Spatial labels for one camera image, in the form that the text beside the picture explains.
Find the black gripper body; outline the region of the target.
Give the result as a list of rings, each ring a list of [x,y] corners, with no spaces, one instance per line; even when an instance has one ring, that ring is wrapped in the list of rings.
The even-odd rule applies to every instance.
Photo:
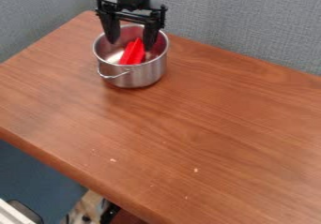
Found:
[[[142,0],[138,5],[121,4],[118,0],[95,0],[95,13],[99,17],[102,9],[113,9],[121,21],[145,24],[153,13],[159,15],[161,29],[166,26],[167,6],[153,0]]]

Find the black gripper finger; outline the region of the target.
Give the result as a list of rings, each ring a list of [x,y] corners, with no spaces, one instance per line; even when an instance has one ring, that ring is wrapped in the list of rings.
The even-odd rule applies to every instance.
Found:
[[[121,37],[121,20],[118,13],[113,9],[102,9],[99,18],[107,40],[111,44],[114,44]]]
[[[153,48],[153,45],[157,41],[159,29],[161,29],[159,15],[157,13],[153,13],[145,22],[143,44],[146,51],[150,51]]]

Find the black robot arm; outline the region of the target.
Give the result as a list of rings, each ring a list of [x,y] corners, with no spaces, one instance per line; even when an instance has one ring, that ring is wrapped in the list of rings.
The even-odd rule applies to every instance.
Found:
[[[169,8],[151,0],[95,0],[95,13],[101,19],[111,44],[121,38],[121,22],[143,25],[143,44],[149,51],[157,41],[158,32],[166,26]]]

